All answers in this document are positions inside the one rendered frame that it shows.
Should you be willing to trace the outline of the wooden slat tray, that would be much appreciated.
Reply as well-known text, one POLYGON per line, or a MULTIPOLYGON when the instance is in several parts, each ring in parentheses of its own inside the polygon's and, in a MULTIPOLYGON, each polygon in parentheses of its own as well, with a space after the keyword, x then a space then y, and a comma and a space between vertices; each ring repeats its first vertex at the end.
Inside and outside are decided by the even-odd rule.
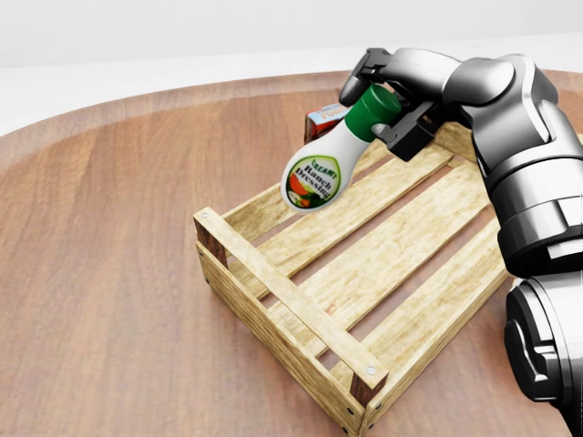
POLYGON ((343 437, 565 437, 506 364, 510 278, 469 132, 409 163, 374 145, 356 173, 313 215, 277 188, 197 212, 205 280, 343 437))

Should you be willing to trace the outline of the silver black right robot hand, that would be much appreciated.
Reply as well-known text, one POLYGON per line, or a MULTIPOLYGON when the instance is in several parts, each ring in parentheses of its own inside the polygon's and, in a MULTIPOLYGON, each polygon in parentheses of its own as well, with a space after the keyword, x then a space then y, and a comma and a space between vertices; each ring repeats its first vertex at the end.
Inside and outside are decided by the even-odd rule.
POLYGON ((351 106, 372 83, 389 84, 404 112, 395 121, 375 127, 373 135, 393 155, 408 162, 452 119, 443 91, 459 65, 450 56, 423 49, 401 48, 391 54, 383 48, 369 48, 344 84, 339 101, 351 106))

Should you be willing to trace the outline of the white salad dressing bottle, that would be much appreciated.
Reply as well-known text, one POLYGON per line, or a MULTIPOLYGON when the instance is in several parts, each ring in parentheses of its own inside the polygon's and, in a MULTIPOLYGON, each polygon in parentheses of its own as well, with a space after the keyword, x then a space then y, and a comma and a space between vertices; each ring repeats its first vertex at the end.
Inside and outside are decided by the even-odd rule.
POLYGON ((357 161, 375 140, 373 126, 390 124, 401 111, 388 89, 368 87, 336 127, 292 156, 281 179, 284 202, 298 212, 310 213, 338 200, 357 161))

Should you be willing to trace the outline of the red printed food box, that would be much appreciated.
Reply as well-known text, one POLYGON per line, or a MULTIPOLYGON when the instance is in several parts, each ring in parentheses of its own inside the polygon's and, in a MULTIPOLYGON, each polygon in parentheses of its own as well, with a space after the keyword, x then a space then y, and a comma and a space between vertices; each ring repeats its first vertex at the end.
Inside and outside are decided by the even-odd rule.
POLYGON ((304 119, 304 143, 307 144, 325 135, 339 124, 349 111, 339 103, 308 112, 304 119))

